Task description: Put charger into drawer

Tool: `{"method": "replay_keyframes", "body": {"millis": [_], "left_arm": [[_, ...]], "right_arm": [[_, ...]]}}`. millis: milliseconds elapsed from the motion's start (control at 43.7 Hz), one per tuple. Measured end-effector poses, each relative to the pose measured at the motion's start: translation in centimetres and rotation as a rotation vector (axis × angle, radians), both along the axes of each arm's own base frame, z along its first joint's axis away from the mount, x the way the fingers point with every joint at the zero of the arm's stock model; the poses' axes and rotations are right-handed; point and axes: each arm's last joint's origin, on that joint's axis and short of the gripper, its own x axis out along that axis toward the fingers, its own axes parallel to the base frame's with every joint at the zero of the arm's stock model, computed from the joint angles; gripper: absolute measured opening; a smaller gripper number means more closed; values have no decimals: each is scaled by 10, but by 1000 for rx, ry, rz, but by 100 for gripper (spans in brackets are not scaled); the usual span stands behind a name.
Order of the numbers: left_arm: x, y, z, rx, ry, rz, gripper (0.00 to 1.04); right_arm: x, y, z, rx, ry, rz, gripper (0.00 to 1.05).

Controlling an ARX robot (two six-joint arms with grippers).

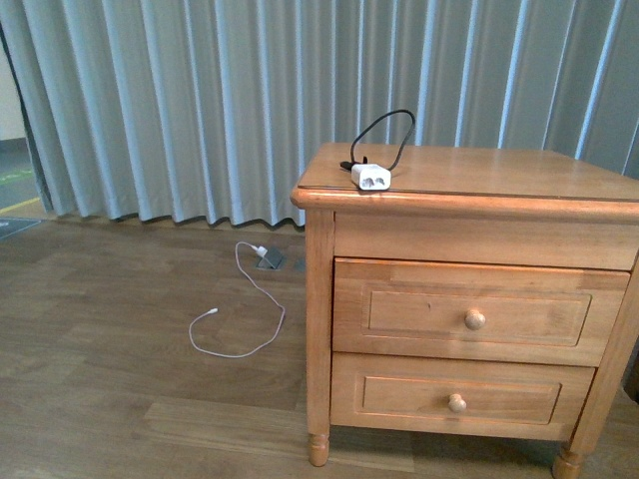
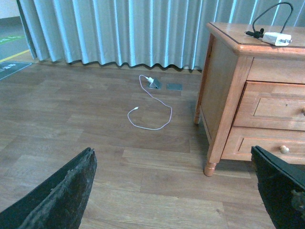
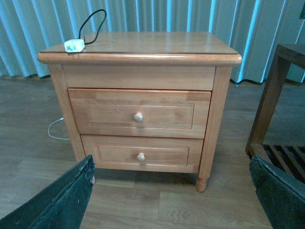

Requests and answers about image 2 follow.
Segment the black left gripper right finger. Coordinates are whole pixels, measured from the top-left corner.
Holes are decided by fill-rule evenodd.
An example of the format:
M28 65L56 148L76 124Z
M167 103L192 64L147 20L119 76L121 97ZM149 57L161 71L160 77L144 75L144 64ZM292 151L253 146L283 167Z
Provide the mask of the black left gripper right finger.
M305 171L260 146L251 148L258 190L277 229L305 227Z

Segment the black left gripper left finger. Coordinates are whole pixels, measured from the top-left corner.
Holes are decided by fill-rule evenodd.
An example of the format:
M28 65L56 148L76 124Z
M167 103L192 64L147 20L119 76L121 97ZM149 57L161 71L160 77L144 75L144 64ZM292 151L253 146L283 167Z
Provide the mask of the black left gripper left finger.
M97 168L86 148L25 197L0 214L2 229L77 229L86 209Z

